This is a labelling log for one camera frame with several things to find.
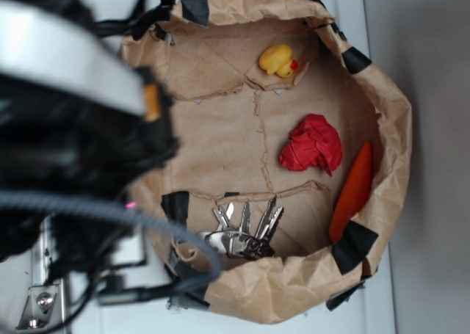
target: carrot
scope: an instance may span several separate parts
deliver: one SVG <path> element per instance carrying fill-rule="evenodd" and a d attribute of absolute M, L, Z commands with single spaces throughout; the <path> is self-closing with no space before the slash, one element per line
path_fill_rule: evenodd
<path fill-rule="evenodd" d="M 372 144 L 365 142 L 339 195 L 328 235 L 332 242 L 343 236 L 347 223 L 367 203 L 372 184 Z"/>

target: wire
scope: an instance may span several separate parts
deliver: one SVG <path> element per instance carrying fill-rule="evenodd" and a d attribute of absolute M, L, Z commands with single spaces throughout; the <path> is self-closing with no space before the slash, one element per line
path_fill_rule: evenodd
<path fill-rule="evenodd" d="M 171 288 L 174 293 L 190 292 L 202 288 L 216 280 L 223 269 L 222 261 L 217 251 L 204 240 L 191 234 L 188 230 L 175 222 L 163 222 L 155 217 L 148 216 L 136 209 L 124 209 L 121 205 L 104 200 L 96 200 L 90 197 L 59 195 L 50 192 L 37 192 L 30 190 L 5 190 L 0 189 L 0 209 L 12 209 L 19 211 L 55 212 L 57 217 L 69 216 L 84 219 L 95 219 L 107 222 L 117 222 L 125 225 L 141 225 L 145 228 L 157 230 L 163 234 L 173 235 L 179 241 L 189 242 L 203 251 L 211 264 L 209 272 L 202 273 L 176 283 Z M 93 290 L 84 298 L 84 302 L 77 311 L 56 327 L 52 327 L 46 333 L 69 325 L 84 309 L 91 299 Z"/>

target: red crumpled paper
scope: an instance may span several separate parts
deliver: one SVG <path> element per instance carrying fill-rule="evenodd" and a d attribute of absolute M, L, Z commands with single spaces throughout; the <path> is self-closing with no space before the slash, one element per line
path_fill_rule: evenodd
<path fill-rule="evenodd" d="M 284 147 L 279 160 L 289 170 L 304 171 L 308 167 L 326 169 L 329 176 L 343 157 L 338 131 L 323 115 L 310 114 L 294 128 L 291 142 Z"/>

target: yellow rubber duck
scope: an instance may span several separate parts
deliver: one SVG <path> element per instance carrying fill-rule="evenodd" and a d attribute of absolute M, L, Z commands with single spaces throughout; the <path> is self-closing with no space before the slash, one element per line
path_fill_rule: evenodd
<path fill-rule="evenodd" d="M 287 44 L 275 44 L 264 51 L 259 58 L 259 67 L 268 75 L 276 74 L 286 79 L 299 68 L 297 61 L 292 59 L 292 48 Z"/>

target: brown paper bag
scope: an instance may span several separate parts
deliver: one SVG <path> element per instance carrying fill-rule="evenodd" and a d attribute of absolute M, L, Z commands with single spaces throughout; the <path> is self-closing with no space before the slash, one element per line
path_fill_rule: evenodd
<path fill-rule="evenodd" d="M 158 25 L 165 40 L 152 28 L 139 41 L 123 41 L 129 64 L 151 66 L 177 99 L 172 116 L 181 149 L 163 171 L 133 185 L 141 208 L 163 215 L 162 201 L 185 192 L 185 223 L 194 232 L 215 230 L 217 205 L 234 202 L 236 224 L 249 201 L 253 225 L 273 196 L 285 208 L 272 239 L 277 256 L 226 259 L 227 270 L 203 293 L 210 311 L 276 323 L 377 271 L 405 200 L 411 108 L 333 22 L 315 0 L 183 0 Z M 279 42 L 290 44 L 300 63 L 286 80 L 257 65 Z M 324 115 L 341 137 L 343 160 L 332 178 L 314 168 L 288 171 L 278 160 L 290 130 L 310 113 Z M 374 148 L 372 193 L 332 245 L 333 207 L 367 140 Z M 172 245 L 158 236 L 151 241 L 168 261 Z M 173 248 L 178 261 L 205 269 L 197 250 Z"/>

